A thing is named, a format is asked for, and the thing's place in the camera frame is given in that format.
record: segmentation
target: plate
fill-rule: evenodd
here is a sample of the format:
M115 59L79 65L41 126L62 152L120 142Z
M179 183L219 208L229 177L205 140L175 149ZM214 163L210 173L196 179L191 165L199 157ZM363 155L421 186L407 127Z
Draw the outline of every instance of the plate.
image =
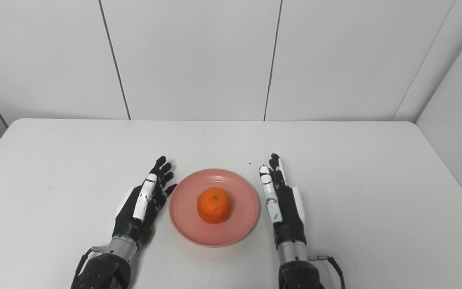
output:
M197 214L197 198L217 187L231 198L231 215L220 224L205 223ZM169 214L174 228L187 240L206 247L223 247L244 238L258 218L258 196L240 175L222 169L194 172L180 181L170 199Z

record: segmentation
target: silver cylinder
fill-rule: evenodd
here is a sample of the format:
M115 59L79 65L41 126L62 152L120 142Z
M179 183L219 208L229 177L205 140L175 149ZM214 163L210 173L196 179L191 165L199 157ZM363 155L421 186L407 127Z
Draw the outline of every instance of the silver cylinder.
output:
M120 234L111 239L105 253L117 255L130 263L137 248L138 244L132 238Z
M308 261L306 245L304 245L301 241L282 242L279 246L277 246L277 252L279 254L279 263L281 265L291 261Z

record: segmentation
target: white table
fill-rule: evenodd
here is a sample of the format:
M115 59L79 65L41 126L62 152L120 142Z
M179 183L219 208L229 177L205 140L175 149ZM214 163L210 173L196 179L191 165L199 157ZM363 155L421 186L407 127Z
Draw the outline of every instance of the white table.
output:
M303 195L309 252L333 255L349 289L462 288L462 189L412 123L23 119L0 141L0 289L68 288L158 156L175 181L237 172L263 204L258 168L272 152ZM223 248L185 240L167 210L135 259L134 289L277 288L263 205L252 232ZM316 265L326 289L339 288Z

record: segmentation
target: orange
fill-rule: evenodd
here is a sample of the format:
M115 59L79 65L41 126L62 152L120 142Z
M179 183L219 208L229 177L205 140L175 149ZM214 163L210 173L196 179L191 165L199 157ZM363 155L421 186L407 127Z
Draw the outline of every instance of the orange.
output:
M231 199L219 188L209 188L197 198L197 213L210 224L225 222L231 214Z

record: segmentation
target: robotic hand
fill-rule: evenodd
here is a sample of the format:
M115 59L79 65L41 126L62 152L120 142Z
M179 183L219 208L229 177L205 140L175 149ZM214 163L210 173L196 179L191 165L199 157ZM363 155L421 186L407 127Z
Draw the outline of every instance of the robotic hand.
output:
M177 184L163 188L174 177L172 165L160 157L145 181L130 190L115 218L108 247L92 247L79 262L71 289L126 289L130 285L130 261L152 237L152 225L158 212ZM91 252L101 253L86 262Z
M260 167L260 178L266 197L268 215L274 225L274 243L279 254L279 289L324 289L317 268L312 265L306 251L304 209L297 187L289 187L283 165L277 154L269 160L271 168ZM336 269L345 289L343 272L331 256L318 256L328 260Z

